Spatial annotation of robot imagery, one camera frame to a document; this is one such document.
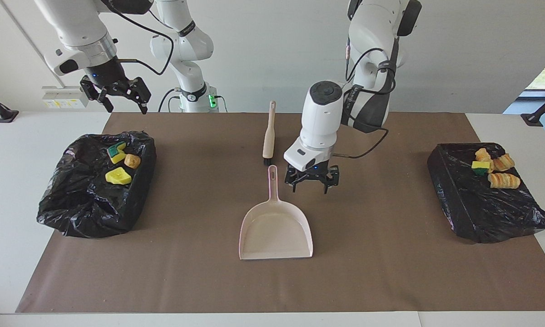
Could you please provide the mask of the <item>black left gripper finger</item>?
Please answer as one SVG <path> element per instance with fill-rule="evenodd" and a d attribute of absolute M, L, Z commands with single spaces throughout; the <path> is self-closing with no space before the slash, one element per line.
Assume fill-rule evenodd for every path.
<path fill-rule="evenodd" d="M 329 188 L 339 185 L 340 170 L 339 166 L 333 165 L 326 167 L 319 174 L 319 180 L 324 186 L 324 194 L 328 193 Z"/>
<path fill-rule="evenodd" d="M 297 184 L 300 183 L 305 177 L 305 172 L 301 172 L 292 165 L 288 165 L 285 176 L 285 184 L 290 185 L 292 187 L 292 192 L 295 193 Z"/>

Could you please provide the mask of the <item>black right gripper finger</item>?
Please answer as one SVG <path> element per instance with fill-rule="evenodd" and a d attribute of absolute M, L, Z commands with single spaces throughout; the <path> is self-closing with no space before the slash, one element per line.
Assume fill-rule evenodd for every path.
<path fill-rule="evenodd" d="M 144 80 L 141 77 L 131 80 L 131 100 L 137 103 L 142 114 L 148 113 L 150 99 L 151 93 Z"/>
<path fill-rule="evenodd" d="M 114 106 L 107 98 L 107 89 L 105 89 L 105 87 L 102 89 L 102 91 L 98 91 L 98 89 L 96 89 L 96 85 L 90 81 L 88 76 L 82 77 L 80 80 L 80 87 L 82 93 L 85 94 L 89 101 L 97 101 L 105 107 L 105 110 L 108 113 L 113 112 Z"/>

